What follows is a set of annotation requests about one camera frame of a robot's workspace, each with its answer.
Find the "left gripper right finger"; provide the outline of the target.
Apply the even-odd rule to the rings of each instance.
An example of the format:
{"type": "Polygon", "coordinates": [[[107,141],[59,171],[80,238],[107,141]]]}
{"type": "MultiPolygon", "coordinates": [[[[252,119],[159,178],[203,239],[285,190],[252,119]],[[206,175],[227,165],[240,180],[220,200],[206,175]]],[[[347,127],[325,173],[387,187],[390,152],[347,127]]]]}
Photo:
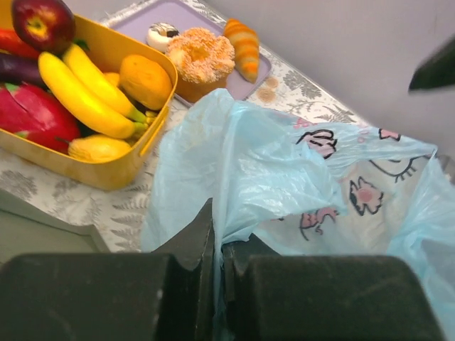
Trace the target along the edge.
{"type": "Polygon", "coordinates": [[[282,256],[257,237],[223,247],[236,340],[443,340],[414,272],[391,256],[282,256]]]}

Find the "light blue plastic bag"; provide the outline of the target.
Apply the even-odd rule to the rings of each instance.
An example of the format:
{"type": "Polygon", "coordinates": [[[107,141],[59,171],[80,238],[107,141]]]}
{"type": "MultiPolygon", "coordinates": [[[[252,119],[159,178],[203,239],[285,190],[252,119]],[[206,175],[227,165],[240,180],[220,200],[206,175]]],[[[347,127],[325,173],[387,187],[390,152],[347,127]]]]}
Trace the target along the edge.
{"type": "Polygon", "coordinates": [[[161,140],[141,250],[213,203],[215,245],[387,254],[416,273],[454,339],[454,185],[437,148],[374,126],[304,123],[216,90],[161,140]]]}

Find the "yellow banana bunch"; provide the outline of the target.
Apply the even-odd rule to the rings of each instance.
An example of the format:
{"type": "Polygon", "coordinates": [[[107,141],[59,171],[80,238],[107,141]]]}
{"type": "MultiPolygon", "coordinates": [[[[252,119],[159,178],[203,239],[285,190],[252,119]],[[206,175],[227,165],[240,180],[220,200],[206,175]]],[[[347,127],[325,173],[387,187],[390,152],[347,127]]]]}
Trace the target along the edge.
{"type": "Polygon", "coordinates": [[[59,58],[42,52],[38,69],[57,100],[79,121],[97,133],[115,139],[143,134],[154,120],[143,114],[103,72],[87,53],[73,43],[59,58]]]}

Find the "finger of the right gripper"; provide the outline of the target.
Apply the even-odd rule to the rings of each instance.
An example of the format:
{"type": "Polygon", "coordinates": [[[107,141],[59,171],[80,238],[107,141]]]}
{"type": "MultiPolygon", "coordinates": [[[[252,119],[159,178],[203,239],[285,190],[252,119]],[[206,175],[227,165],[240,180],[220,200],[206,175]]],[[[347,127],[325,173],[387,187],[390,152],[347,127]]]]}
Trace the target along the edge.
{"type": "Polygon", "coordinates": [[[454,36],[435,50],[414,71],[408,92],[454,86],[454,36]]]}

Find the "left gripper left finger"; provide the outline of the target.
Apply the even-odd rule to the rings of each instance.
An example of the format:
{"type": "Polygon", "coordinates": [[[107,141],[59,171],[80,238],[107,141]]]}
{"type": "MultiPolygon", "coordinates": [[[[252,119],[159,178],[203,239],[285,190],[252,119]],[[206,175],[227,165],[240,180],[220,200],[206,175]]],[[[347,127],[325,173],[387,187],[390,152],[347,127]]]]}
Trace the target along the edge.
{"type": "Polygon", "coordinates": [[[22,254],[1,268],[2,340],[210,340],[212,203],[153,252],[22,254]]]}

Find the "green canvas tote bag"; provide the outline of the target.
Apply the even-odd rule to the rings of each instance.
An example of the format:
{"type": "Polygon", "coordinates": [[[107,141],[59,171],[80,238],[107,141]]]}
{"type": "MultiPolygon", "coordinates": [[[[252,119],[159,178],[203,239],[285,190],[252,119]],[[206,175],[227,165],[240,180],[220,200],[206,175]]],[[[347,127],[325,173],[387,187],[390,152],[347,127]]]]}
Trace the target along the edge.
{"type": "Polygon", "coordinates": [[[1,263],[25,253],[108,252],[93,224],[77,226],[1,191],[1,263]]]}

